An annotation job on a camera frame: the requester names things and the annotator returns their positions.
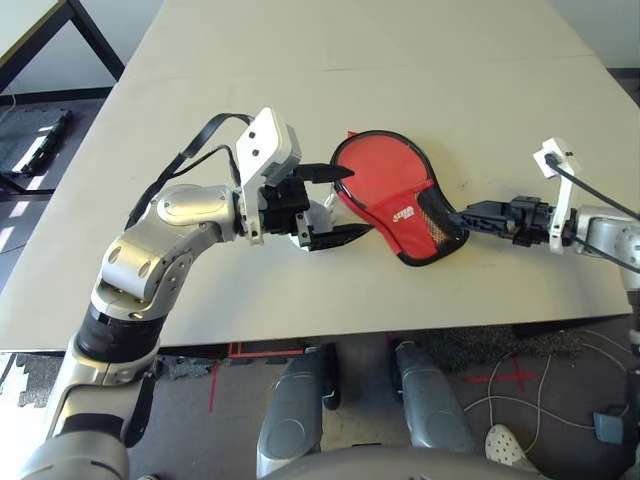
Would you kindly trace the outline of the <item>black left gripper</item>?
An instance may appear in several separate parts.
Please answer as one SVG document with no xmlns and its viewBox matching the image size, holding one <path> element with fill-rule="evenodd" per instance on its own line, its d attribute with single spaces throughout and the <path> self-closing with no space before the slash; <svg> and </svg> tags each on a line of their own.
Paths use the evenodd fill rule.
<svg viewBox="0 0 640 480">
<path fill-rule="evenodd" d="M 325 163 L 305 163 L 293 170 L 295 177 L 286 177 L 276 186 L 260 188 L 263 203 L 259 206 L 264 233 L 294 235 L 301 247 L 309 251 L 337 248 L 351 243 L 373 229 L 372 225 L 351 223 L 336 225 L 329 232 L 309 231 L 304 213 L 310 208 L 305 182 L 332 183 L 355 173 L 344 166 Z"/>
</svg>

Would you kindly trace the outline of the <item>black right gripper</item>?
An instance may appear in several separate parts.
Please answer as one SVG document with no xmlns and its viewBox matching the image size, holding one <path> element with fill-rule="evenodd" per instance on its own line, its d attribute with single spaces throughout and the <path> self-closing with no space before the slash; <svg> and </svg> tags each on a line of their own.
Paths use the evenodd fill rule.
<svg viewBox="0 0 640 480">
<path fill-rule="evenodd" d="M 549 242 L 549 224 L 554 211 L 553 206 L 539 197 L 517 196 L 510 203 L 484 200 L 468 205 L 468 214 L 451 214 L 449 219 L 465 230 L 509 235 L 514 245 L 530 247 Z"/>
</svg>

